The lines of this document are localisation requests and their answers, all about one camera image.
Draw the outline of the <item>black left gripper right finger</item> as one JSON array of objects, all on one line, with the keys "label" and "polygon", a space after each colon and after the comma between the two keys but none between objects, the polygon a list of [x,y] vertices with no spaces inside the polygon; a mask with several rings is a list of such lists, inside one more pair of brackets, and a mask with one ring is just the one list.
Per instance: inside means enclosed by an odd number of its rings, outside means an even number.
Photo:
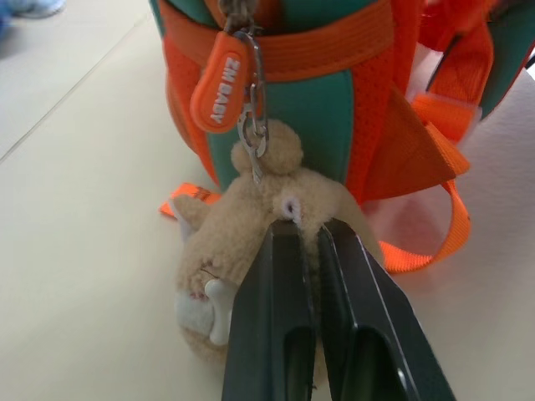
[{"label": "black left gripper right finger", "polygon": [[452,400],[413,307],[345,222],[319,232],[321,335],[333,400]]}]

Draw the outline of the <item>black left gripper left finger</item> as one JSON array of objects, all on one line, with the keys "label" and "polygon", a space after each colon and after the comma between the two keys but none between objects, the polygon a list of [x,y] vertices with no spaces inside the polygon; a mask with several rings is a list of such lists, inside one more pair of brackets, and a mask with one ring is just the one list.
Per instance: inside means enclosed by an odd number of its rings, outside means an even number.
[{"label": "black left gripper left finger", "polygon": [[222,399],[311,399],[316,327],[299,229],[275,221],[233,303]]}]

